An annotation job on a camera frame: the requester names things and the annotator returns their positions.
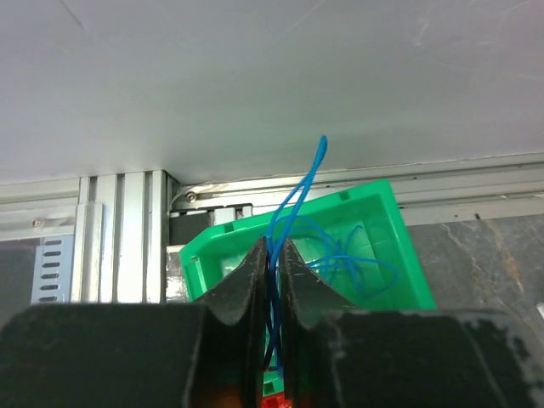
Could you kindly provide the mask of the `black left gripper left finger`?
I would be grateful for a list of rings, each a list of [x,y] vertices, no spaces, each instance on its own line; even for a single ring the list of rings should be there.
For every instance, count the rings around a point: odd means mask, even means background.
[[[1,330],[4,407],[259,407],[267,250],[189,303],[32,306]]]

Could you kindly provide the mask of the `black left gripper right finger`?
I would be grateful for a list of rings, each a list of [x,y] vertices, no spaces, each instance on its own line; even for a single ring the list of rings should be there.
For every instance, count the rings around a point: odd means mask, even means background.
[[[536,361],[489,309],[370,311],[280,254],[285,393],[296,407],[532,407]]]

